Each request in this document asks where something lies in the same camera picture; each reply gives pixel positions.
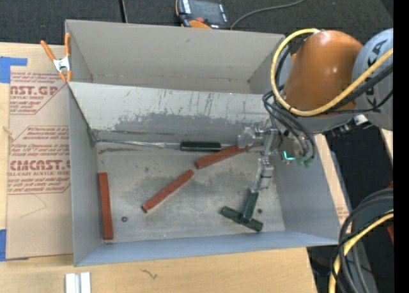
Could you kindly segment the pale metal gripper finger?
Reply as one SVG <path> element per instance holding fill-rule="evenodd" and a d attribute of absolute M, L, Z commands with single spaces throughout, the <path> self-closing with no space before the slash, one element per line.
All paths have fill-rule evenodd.
<path fill-rule="evenodd" d="M 251 193 L 259 193 L 269 188 L 272 183 L 274 166 L 269 158 L 258 158 L 257 169 L 252 184 L 249 186 Z"/>
<path fill-rule="evenodd" d="M 257 128 L 246 127 L 241 134 L 237 136 L 237 146 L 240 149 L 251 147 L 264 139 L 265 133 Z"/>

